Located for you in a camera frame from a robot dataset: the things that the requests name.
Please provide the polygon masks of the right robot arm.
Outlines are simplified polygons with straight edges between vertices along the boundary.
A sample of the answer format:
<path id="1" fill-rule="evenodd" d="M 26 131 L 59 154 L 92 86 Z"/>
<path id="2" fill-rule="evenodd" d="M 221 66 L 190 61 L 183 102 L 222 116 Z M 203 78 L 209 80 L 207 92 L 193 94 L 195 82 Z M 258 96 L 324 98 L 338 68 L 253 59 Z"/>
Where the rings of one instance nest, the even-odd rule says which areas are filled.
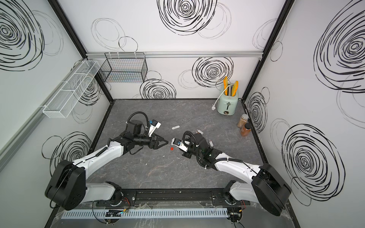
<path id="1" fill-rule="evenodd" d="M 230 181 L 224 189 L 229 204 L 243 200 L 255 202 L 274 216 L 280 216 L 285 210 L 292 189 L 270 164 L 255 165 L 230 157 L 213 148 L 200 133 L 186 131 L 182 139 L 174 138 L 171 144 L 180 149 L 184 157 L 195 156 L 204 169 L 228 173 L 238 179 Z"/>

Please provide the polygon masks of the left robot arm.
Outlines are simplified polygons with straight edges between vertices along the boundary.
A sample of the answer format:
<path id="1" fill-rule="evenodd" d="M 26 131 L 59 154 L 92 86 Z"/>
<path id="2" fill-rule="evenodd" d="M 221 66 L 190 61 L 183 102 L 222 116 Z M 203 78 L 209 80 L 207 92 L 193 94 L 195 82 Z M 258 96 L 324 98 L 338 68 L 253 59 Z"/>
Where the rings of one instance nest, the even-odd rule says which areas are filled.
<path id="1" fill-rule="evenodd" d="M 101 149 L 74 161 L 61 161 L 46 187 L 45 196 L 67 211 L 86 202 L 106 201 L 112 207 L 119 206 L 125 199 L 119 185 L 110 181 L 88 183 L 87 179 L 110 161 L 131 153 L 135 146 L 157 150 L 168 144 L 167 140 L 155 133 L 161 126 L 159 121 L 149 120 L 141 112 L 146 119 L 144 125 L 133 118 L 137 114 L 138 112 L 131 114 L 125 130 L 119 136 L 109 139 Z"/>

